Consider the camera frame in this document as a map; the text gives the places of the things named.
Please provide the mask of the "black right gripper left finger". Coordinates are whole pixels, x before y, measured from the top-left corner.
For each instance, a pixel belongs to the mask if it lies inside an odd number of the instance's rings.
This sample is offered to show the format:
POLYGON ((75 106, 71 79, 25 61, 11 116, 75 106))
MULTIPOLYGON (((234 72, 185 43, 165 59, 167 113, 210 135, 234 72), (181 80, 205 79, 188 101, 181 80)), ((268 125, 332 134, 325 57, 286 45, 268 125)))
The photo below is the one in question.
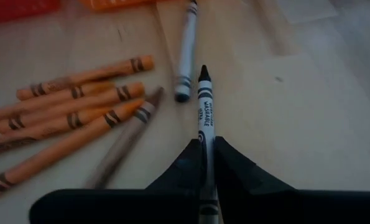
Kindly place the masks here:
POLYGON ((39 198, 31 223, 198 223, 202 149, 192 139, 145 189, 60 189, 39 198))

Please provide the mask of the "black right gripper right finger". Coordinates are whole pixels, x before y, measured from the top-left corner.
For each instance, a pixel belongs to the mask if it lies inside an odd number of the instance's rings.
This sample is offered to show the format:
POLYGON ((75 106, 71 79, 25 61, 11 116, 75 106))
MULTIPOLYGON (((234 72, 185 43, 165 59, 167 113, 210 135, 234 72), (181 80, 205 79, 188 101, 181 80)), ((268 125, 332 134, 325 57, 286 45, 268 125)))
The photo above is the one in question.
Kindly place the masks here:
POLYGON ((215 181, 225 223, 370 223, 370 192, 296 189, 221 136, 215 181))

